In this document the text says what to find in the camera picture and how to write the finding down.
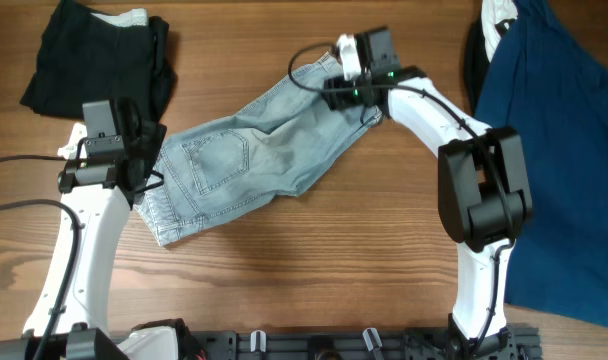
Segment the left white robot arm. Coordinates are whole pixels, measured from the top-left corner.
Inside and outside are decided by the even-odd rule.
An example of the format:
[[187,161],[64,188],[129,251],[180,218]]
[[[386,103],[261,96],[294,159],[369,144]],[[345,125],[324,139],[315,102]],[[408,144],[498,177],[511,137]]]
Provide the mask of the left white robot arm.
[[73,132],[58,176],[60,226],[45,284],[17,339],[0,359],[182,359],[190,335],[180,320],[135,327],[122,341],[108,332],[108,295],[117,244],[134,205],[154,189],[150,176],[165,126],[136,103],[83,104],[85,131]]

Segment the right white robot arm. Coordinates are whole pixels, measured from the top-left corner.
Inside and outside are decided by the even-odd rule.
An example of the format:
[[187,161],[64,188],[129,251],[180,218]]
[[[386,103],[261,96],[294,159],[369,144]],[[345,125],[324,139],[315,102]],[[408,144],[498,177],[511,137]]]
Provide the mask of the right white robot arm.
[[508,262],[532,214],[521,138],[468,116],[419,68],[402,67],[385,27],[343,34],[331,49],[343,73],[323,85],[329,107],[376,106],[437,157],[439,217],[458,254],[451,318],[462,348],[476,352],[506,326]]

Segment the light blue denim shorts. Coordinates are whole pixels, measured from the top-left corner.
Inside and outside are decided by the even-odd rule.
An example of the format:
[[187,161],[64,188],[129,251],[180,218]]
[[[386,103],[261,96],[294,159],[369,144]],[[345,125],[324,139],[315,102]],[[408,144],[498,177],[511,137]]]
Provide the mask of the light blue denim shorts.
[[157,243],[170,245],[276,196],[307,191],[382,118],[376,107],[329,109],[316,90],[341,72],[326,54],[237,113],[169,136],[154,167],[164,183],[136,208]]

